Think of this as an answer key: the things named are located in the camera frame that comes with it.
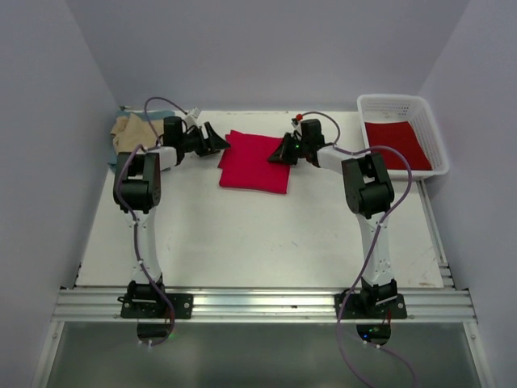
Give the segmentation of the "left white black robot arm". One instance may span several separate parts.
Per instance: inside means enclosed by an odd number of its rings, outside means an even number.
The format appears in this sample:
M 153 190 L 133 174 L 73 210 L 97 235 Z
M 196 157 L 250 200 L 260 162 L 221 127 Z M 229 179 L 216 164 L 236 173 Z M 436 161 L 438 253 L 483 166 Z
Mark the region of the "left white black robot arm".
M 132 232 L 135 264 L 126 293 L 119 298 L 122 318 L 169 318 L 189 300 L 166 292 L 158 260 L 155 218 L 162 197 L 161 170 L 178 166 L 186 153 L 217 154 L 230 144 L 206 122 L 168 116 L 163 134 L 150 149 L 142 144 L 117 157 L 113 199 Z

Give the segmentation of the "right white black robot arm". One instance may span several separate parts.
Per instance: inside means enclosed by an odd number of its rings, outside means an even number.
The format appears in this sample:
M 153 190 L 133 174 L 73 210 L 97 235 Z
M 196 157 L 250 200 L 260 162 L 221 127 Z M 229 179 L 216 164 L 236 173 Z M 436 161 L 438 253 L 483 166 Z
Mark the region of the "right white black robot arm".
M 364 264 L 349 289 L 334 296 L 341 318 L 375 318 L 397 300 L 397 282 L 389 257 L 388 215 L 395 192 L 382 154 L 348 151 L 325 141 L 319 120 L 292 119 L 294 131 L 284 137 L 268 162 L 294 166 L 304 159 L 340 174 L 349 210 L 359 223 Z

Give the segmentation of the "bright red t shirt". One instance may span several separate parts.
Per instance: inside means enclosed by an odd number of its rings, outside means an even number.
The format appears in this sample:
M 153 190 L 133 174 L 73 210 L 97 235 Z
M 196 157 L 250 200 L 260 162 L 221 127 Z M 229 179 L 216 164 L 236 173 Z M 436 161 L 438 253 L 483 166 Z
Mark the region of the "bright red t shirt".
M 288 192 L 290 166 L 267 161 L 280 145 L 280 137 L 231 130 L 225 140 L 230 147 L 218 165 L 220 187 L 280 195 Z

